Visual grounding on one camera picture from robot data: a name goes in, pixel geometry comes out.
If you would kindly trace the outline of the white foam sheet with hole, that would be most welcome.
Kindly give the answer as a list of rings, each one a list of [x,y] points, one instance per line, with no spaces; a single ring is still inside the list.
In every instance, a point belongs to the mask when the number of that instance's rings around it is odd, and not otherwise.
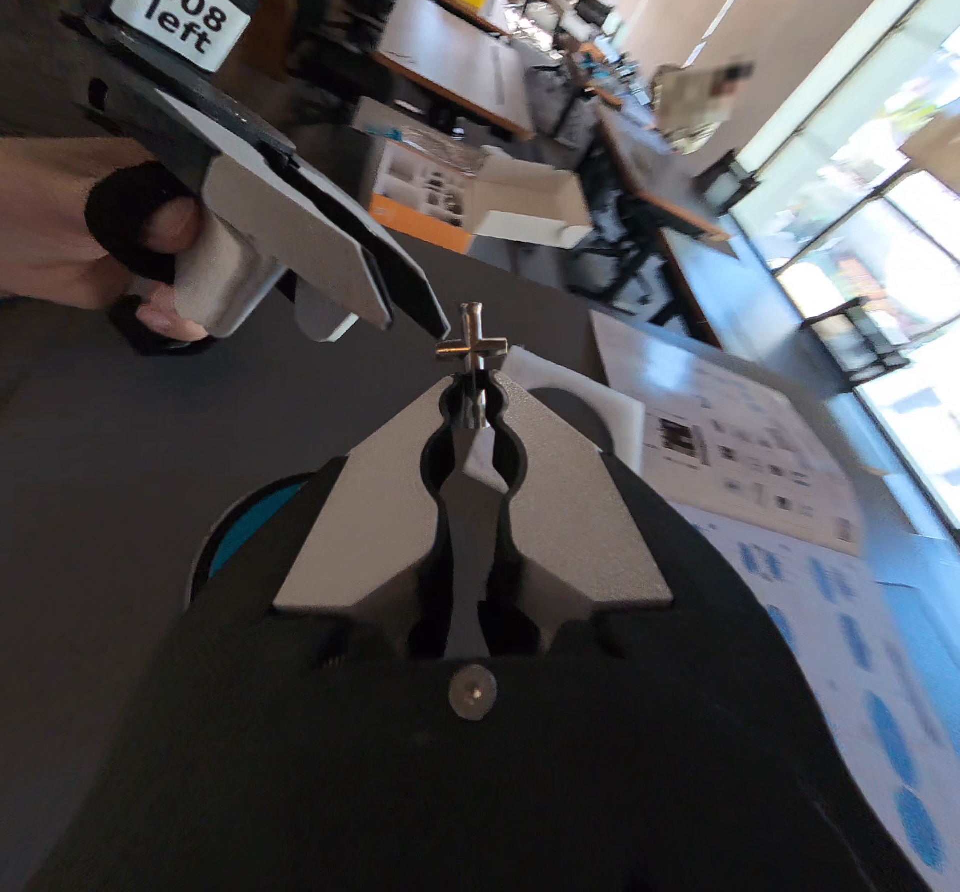
[[[510,349],[497,380],[508,388],[506,429],[522,445],[524,491],[561,497],[586,488],[603,453],[641,475],[640,401],[521,346]]]

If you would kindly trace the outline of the instruction sheet with circuit board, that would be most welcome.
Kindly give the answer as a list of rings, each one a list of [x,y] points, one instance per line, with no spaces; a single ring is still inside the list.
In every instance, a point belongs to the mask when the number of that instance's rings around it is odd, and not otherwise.
[[[614,391],[645,408],[642,477],[666,501],[862,555],[853,484],[782,393],[598,311]]]

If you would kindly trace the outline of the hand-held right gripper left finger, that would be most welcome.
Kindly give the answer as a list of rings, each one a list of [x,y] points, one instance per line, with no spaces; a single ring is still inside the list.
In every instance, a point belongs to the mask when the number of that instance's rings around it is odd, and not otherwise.
[[[447,650],[453,550],[441,491],[454,472],[455,376],[347,455],[273,608],[375,626],[411,658]]]

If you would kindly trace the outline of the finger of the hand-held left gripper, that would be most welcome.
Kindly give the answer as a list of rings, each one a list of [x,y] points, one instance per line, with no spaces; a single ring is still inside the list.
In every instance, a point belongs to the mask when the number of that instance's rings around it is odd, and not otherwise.
[[[337,342],[358,321],[390,329],[392,309],[360,242],[253,158],[249,166],[217,155],[202,185],[200,324],[217,337],[234,334],[291,271],[295,322],[311,340]]]
[[[297,321],[316,341],[336,341],[361,319],[381,331],[395,313],[406,314],[436,342],[450,335],[450,321],[422,267],[356,200],[298,155],[287,159],[294,186],[346,239],[345,263],[333,260],[332,239],[319,256],[319,275],[297,273]]]

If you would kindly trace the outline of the orange and white kit box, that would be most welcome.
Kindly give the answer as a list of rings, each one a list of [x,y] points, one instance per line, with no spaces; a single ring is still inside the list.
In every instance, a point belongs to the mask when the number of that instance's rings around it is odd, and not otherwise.
[[[486,154],[463,171],[400,142],[379,139],[366,163],[362,198],[381,226],[466,254],[475,238],[576,247],[594,227],[576,173]]]

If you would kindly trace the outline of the blue disc with black rim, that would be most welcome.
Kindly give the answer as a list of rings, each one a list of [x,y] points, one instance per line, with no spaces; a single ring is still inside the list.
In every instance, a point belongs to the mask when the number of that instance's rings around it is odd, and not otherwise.
[[[213,524],[191,565],[185,592],[188,608],[199,591],[270,521],[306,483],[314,471],[285,476],[262,486],[233,503]]]

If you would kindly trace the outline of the large window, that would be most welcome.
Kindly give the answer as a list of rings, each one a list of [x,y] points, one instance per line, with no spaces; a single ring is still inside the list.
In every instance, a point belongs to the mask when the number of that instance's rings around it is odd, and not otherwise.
[[[736,219],[958,535],[958,0],[871,0],[740,156]]]

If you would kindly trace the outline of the instruction sheet with blue drawings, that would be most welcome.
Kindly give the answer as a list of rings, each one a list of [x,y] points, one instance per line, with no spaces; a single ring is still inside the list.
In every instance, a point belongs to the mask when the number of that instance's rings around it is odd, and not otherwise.
[[[934,890],[959,889],[958,758],[866,564],[674,503],[790,646],[858,787]]]

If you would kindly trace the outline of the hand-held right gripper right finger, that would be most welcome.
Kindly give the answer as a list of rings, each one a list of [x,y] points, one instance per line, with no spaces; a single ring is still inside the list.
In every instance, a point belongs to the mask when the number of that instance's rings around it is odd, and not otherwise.
[[[571,622],[669,608],[618,460],[503,372],[487,382],[491,467],[506,486],[486,579],[489,652],[542,653]]]

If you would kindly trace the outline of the long office table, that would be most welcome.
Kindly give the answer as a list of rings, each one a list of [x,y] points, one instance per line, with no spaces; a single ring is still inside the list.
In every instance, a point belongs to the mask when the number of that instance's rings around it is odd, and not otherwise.
[[[396,0],[371,57],[426,93],[439,132],[467,119],[506,142],[536,137],[519,51],[434,0]]]

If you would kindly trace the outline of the person's left hand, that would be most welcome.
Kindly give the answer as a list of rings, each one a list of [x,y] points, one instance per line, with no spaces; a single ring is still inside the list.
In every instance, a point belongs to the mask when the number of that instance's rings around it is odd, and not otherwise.
[[[141,304],[137,322],[152,334],[186,343],[208,338],[175,308],[165,282],[135,290],[135,275],[91,233],[90,192],[114,173],[152,164],[130,139],[2,138],[1,287],[3,296],[37,299],[84,310],[106,310],[127,295]],[[175,255],[190,249],[203,211],[176,182],[125,177],[101,191],[106,218],[138,250]]]

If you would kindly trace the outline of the metal cross socket wrench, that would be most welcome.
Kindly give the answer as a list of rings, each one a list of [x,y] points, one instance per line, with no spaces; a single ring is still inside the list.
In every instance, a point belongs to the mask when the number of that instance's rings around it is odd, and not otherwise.
[[[482,431],[489,427],[487,417],[487,362],[503,358],[509,352],[506,338],[488,336],[483,331],[483,304],[462,302],[460,336],[438,343],[435,355],[439,361],[456,363],[454,375],[458,410],[454,414],[460,428]]]

